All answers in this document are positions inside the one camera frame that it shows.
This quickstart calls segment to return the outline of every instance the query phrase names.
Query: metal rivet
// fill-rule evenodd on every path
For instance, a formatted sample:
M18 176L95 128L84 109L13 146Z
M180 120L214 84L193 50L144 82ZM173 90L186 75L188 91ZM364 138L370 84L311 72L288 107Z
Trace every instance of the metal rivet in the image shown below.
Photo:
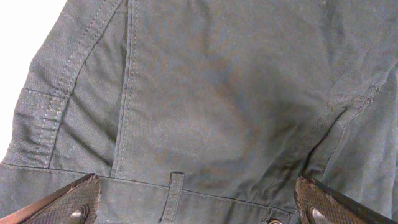
M282 224L279 220L269 220L268 224Z

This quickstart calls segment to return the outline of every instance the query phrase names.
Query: pants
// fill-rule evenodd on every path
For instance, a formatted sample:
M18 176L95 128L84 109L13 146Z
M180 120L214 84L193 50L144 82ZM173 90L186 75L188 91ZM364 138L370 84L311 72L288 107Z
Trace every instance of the pants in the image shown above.
M69 0L15 108L0 217L94 172L96 223L298 223L301 174L398 220L396 9Z

